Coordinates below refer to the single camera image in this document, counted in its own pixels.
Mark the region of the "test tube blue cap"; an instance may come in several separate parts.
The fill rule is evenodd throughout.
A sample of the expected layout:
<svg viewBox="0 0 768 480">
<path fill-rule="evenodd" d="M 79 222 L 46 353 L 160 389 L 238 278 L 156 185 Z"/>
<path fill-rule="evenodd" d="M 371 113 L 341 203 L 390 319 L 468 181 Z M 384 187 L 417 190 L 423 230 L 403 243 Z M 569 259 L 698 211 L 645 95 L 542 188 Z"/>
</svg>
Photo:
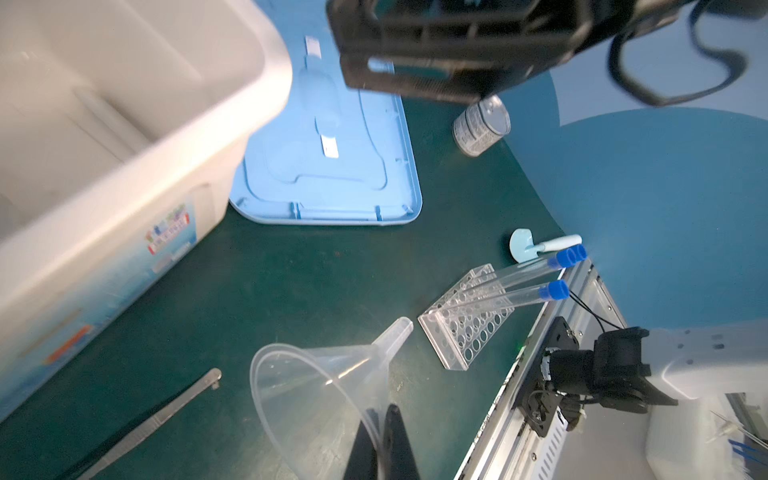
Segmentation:
<svg viewBox="0 0 768 480">
<path fill-rule="evenodd" d="M 485 312 L 515 309 L 521 306 L 559 301 L 568 298 L 570 290 L 563 280 L 534 285 L 506 293 L 496 293 L 455 305 L 446 305 L 435 311 L 439 319 L 473 317 Z"/>
<path fill-rule="evenodd" d="M 587 257 L 586 248 L 582 244 L 571 246 L 559 252 L 548 253 L 522 264 L 476 276 L 461 284 L 451 299 L 463 303 L 489 296 L 491 293 L 500 293 L 503 289 L 573 267 L 586 260 Z"/>
</svg>

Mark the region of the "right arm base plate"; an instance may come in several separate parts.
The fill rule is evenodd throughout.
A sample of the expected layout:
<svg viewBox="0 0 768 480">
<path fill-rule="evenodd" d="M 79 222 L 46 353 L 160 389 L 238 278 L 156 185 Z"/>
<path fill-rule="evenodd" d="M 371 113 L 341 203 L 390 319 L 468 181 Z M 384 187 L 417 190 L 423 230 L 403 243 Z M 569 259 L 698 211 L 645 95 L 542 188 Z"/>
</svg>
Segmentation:
<svg viewBox="0 0 768 480">
<path fill-rule="evenodd" d="M 578 349 L 578 338 L 565 318 L 555 317 L 533 356 L 513 403 L 525 424 L 540 438 L 547 435 L 562 399 L 551 380 L 549 357 L 559 350 Z"/>
</svg>

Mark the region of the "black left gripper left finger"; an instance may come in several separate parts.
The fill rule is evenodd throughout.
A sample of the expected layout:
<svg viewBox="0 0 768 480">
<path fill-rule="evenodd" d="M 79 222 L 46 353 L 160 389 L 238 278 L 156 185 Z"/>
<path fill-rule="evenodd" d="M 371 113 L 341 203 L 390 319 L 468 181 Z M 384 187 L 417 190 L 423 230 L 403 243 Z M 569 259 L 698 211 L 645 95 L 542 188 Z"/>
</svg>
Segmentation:
<svg viewBox="0 0 768 480">
<path fill-rule="evenodd" d="M 378 455 L 363 422 L 359 427 L 343 474 L 344 480 L 377 480 Z"/>
</svg>

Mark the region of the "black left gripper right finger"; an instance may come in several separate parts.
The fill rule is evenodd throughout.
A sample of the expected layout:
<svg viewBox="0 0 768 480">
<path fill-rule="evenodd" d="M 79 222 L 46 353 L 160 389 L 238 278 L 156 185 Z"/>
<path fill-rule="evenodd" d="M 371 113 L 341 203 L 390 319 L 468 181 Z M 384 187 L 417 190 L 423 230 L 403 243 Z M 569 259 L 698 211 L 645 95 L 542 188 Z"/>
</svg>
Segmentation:
<svg viewBox="0 0 768 480">
<path fill-rule="evenodd" d="M 401 410 L 395 404 L 390 404 L 387 409 L 382 443 L 382 468 L 385 479 L 420 479 Z"/>
</svg>

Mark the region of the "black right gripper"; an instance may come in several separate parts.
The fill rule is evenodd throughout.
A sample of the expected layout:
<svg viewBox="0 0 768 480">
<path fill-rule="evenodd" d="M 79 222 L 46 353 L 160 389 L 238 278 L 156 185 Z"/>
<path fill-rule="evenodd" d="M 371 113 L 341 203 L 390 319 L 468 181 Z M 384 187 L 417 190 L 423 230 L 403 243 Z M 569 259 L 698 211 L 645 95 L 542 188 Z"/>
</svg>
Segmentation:
<svg viewBox="0 0 768 480">
<path fill-rule="evenodd" d="M 680 1 L 329 1 L 353 89 L 473 104 L 637 26 Z"/>
</svg>

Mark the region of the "metal tweezers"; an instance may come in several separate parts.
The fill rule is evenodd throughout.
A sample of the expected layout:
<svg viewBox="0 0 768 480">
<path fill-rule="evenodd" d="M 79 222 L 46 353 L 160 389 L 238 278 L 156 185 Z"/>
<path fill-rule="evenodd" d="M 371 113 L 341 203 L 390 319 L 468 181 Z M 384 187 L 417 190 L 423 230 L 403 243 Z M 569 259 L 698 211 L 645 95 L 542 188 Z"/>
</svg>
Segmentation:
<svg viewBox="0 0 768 480">
<path fill-rule="evenodd" d="M 187 389 L 165 402 L 161 408 L 154 411 L 137 426 L 129 430 L 124 436 L 111 445 L 103 455 L 89 465 L 84 472 L 78 476 L 78 479 L 93 479 L 100 472 L 116 463 L 120 458 L 127 455 L 152 436 L 161 426 L 167 423 L 175 414 L 205 390 L 217 389 L 221 378 L 222 371 L 219 368 L 210 369 L 198 380 L 193 382 Z"/>
</svg>

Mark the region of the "light blue plastic lid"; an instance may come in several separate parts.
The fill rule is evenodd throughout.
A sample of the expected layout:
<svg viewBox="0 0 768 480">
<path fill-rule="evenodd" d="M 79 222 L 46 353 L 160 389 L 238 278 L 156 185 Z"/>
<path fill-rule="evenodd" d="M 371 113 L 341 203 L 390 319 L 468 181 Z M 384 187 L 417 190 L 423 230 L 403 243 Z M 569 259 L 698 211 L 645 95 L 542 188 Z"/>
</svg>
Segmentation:
<svg viewBox="0 0 768 480">
<path fill-rule="evenodd" d="M 230 203 L 262 224 L 400 225 L 422 196 L 400 97 L 347 87 L 322 1 L 261 1 L 283 39 L 292 85 L 253 134 Z"/>
</svg>

